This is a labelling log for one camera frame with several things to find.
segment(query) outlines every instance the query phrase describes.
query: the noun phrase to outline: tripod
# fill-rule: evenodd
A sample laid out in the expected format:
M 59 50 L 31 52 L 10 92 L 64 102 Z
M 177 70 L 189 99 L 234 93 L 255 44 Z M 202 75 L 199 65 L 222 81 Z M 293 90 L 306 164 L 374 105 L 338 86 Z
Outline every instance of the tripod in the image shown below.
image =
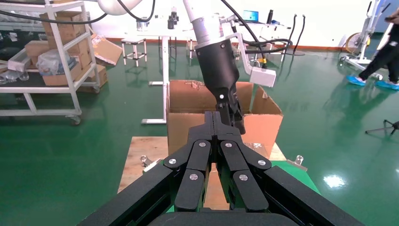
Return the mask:
M 395 131 L 397 129 L 399 129 L 399 121 L 397 121 L 396 123 L 392 123 L 392 122 L 390 122 L 388 120 L 384 120 L 384 128 L 367 130 L 366 134 L 369 134 L 369 133 L 375 132 L 375 131 L 380 131 L 380 130 L 387 130 L 387 129 L 393 129 L 392 132 L 391 132 L 391 135 L 394 134 Z

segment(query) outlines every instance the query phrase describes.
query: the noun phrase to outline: open cardboard box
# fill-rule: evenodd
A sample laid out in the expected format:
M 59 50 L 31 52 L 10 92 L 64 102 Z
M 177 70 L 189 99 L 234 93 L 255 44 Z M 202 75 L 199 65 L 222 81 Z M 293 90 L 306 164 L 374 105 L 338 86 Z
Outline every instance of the open cardboard box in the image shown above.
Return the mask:
M 237 82 L 237 96 L 244 115 L 246 134 L 244 143 L 264 147 L 268 158 L 277 137 L 283 114 L 266 92 L 257 88 L 251 100 L 254 85 Z M 204 124 L 204 112 L 215 111 L 216 99 L 202 82 L 188 80 L 170 81 L 167 105 L 168 154 L 187 143 L 188 129 Z

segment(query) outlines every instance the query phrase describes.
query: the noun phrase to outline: cardboard box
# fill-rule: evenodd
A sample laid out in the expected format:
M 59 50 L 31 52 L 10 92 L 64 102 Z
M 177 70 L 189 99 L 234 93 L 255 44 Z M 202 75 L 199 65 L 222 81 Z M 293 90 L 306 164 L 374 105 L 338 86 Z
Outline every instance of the cardboard box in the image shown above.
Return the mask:
M 83 72 L 81 73 L 80 78 L 83 77 L 83 75 L 90 69 L 90 66 L 87 66 L 85 69 L 83 69 Z M 100 77 L 100 88 L 108 82 L 108 75 L 107 75 L 107 69 L 102 66 L 102 65 L 97 65 L 97 70 L 98 70 L 98 76 Z M 92 73 L 88 75 L 88 78 L 86 81 L 96 81 L 96 74 L 94 73 L 94 70 Z M 78 92 L 86 92 L 86 93 L 94 93 L 94 89 L 92 87 L 79 87 L 77 90 Z
M 0 73 L 8 71 L 8 65 L 4 63 L 0 63 Z
M 53 0 L 53 4 L 61 4 L 61 3 L 67 3 L 67 2 L 71 2 L 71 1 L 76 1 L 76 0 Z
M 82 67 L 79 62 L 76 62 L 75 66 L 71 69 L 71 77 L 75 81 L 75 79 L 82 72 Z M 45 75 L 42 76 L 44 83 L 46 86 L 65 86 L 68 85 L 68 81 L 66 80 L 65 74 L 57 74 L 57 75 Z
M 40 14 L 41 18 L 48 19 L 47 14 Z M 83 21 L 81 12 L 73 11 L 61 11 L 56 13 L 56 20 L 61 21 Z M 48 45 L 50 49 L 57 48 L 56 40 L 54 38 L 53 30 L 51 29 L 50 23 L 43 22 L 43 27 L 47 35 Z M 57 24 L 61 41 L 63 45 L 74 40 L 85 32 L 85 26 L 83 24 Z M 68 50 L 68 53 L 82 53 L 88 50 L 88 41 L 82 40 L 78 44 L 74 45 Z
M 118 63 L 120 55 L 122 54 L 122 47 L 108 41 L 104 36 L 93 34 L 91 36 L 94 55 L 96 56 L 97 64 L 99 65 L 113 65 Z
M 26 53 L 31 58 L 32 64 L 36 67 L 38 57 L 49 51 L 48 41 L 30 41 L 25 45 Z
M 283 114 L 266 92 L 256 90 L 252 108 L 253 84 L 237 82 L 237 96 L 244 115 L 246 134 L 244 143 L 256 143 L 270 156 L 277 137 Z M 187 143 L 188 129 L 205 122 L 204 112 L 215 111 L 216 99 L 202 82 L 170 81 L 167 106 L 168 154 L 172 154 Z
M 82 70 L 84 68 L 86 68 L 86 66 L 91 63 L 91 55 L 90 55 L 90 52 L 88 52 L 88 51 L 84 51 L 81 53 L 70 53 L 69 54 L 70 57 L 74 57 L 76 59 L 76 61 L 78 61 L 80 63 L 80 65 L 82 66 Z

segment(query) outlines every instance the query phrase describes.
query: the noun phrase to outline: laptop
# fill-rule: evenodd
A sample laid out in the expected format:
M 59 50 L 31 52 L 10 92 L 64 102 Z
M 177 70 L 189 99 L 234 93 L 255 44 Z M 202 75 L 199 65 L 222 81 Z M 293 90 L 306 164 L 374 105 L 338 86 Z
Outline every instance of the laptop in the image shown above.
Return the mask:
M 242 19 L 244 19 L 245 22 L 248 22 L 248 23 L 264 24 L 264 23 L 259 22 L 259 12 L 256 12 L 256 11 L 244 10 Z

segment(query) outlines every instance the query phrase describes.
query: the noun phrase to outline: white metal shelf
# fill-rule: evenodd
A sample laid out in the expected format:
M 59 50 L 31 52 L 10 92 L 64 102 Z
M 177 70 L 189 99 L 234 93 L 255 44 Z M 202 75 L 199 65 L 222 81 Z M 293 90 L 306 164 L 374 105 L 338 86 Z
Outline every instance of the white metal shelf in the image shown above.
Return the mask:
M 34 4 L 19 4 L 19 3 L 0 3 L 1 10 L 18 10 L 18 11 L 27 11 L 27 12 L 38 12 L 38 13 L 47 13 L 48 8 L 52 8 L 53 12 L 59 12 L 75 7 L 81 7 L 84 5 L 82 1 L 71 1 L 67 3 L 61 4 L 50 4 L 49 1 L 46 1 L 46 5 L 34 5 Z
M 62 4 L 50 4 L 49 0 L 45 0 L 46 5 L 32 5 L 32 4 L 15 4 L 15 3 L 2 3 L 0 2 L 0 10 L 19 10 L 19 11 L 29 11 L 29 12 L 42 12 L 47 13 L 48 18 L 51 20 L 55 20 L 55 13 L 75 7 L 81 7 L 83 21 L 88 20 L 88 16 L 86 13 L 84 2 L 82 1 L 73 1 Z M 62 65 L 64 67 L 65 76 L 68 82 L 68 86 L 66 87 L 1 87 L 0 93 L 23 93 L 26 99 L 26 102 L 29 106 L 29 110 L 0 110 L 0 116 L 28 116 L 28 115 L 64 115 L 66 117 L 70 117 L 75 120 L 75 123 L 78 124 L 80 122 L 80 115 L 82 114 L 82 110 L 80 109 L 78 97 L 76 95 L 76 90 L 80 86 L 89 86 L 94 87 L 96 90 L 99 90 L 100 79 L 98 77 L 98 70 L 96 67 L 96 58 L 94 56 L 93 45 L 91 44 L 91 36 L 89 32 L 88 24 L 85 25 L 86 32 L 75 38 L 74 40 L 62 44 L 61 35 L 58 30 L 58 26 L 54 23 L 50 23 L 51 29 L 54 34 L 54 38 L 56 40 L 57 49 L 60 53 L 60 58 Z M 88 40 L 90 55 L 92 59 L 92 63 L 90 65 L 89 70 L 78 80 L 73 81 L 71 76 L 71 71 L 68 66 L 68 62 L 66 60 L 67 50 L 72 46 L 78 44 L 82 40 Z M 95 72 L 95 82 L 85 82 L 86 78 L 90 73 L 94 70 Z M 32 97 L 31 93 L 69 93 L 72 97 L 73 109 L 46 109 L 41 110 L 37 109 Z

